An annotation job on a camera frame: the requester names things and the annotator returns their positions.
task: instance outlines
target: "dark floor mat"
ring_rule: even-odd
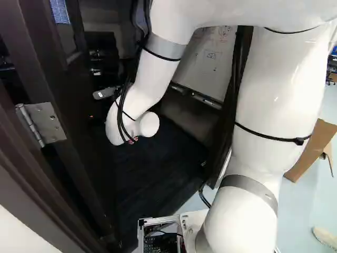
[[[125,252],[137,246],[137,221],[172,215],[196,192],[207,148],[173,121],[160,117],[158,133],[134,145],[109,145],[117,215]]]

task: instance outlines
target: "door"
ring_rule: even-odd
[[[100,156],[101,147],[87,127],[90,115],[98,110],[91,97],[78,1],[66,2],[69,19],[61,17],[60,24],[55,23],[51,3],[62,8],[64,1],[2,1],[0,34],[29,101],[51,102],[54,107],[66,140],[49,145],[88,207],[92,226],[99,237],[117,245],[113,170],[107,168],[109,163]]]

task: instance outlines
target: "white robot body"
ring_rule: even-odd
[[[135,83],[123,107],[136,119],[123,115],[133,136],[142,132],[152,136],[158,129],[155,116],[147,116],[146,124],[140,124],[138,118],[164,95],[179,63],[167,59],[181,57],[195,29],[258,26],[240,86],[232,157],[197,237],[196,251],[273,252],[282,175],[303,152],[323,98],[337,1],[154,0],[150,17],[149,52],[141,54]],[[114,145],[120,145],[123,140],[116,115],[113,104],[106,134]],[[254,133],[287,140],[303,138],[303,144]]]

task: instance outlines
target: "floor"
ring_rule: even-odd
[[[320,118],[337,124],[337,86],[327,86]],[[332,140],[337,147],[337,137]],[[331,177],[328,162],[317,160],[297,183],[284,178],[279,203],[277,246],[282,253],[334,252],[320,244],[311,234],[313,226],[324,227],[337,235],[337,179]],[[205,187],[204,195],[212,201],[216,190]],[[205,209],[198,193],[176,212]]]

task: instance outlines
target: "metal hinge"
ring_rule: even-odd
[[[67,139],[51,102],[17,104],[15,109],[20,121],[41,148],[48,143]]]

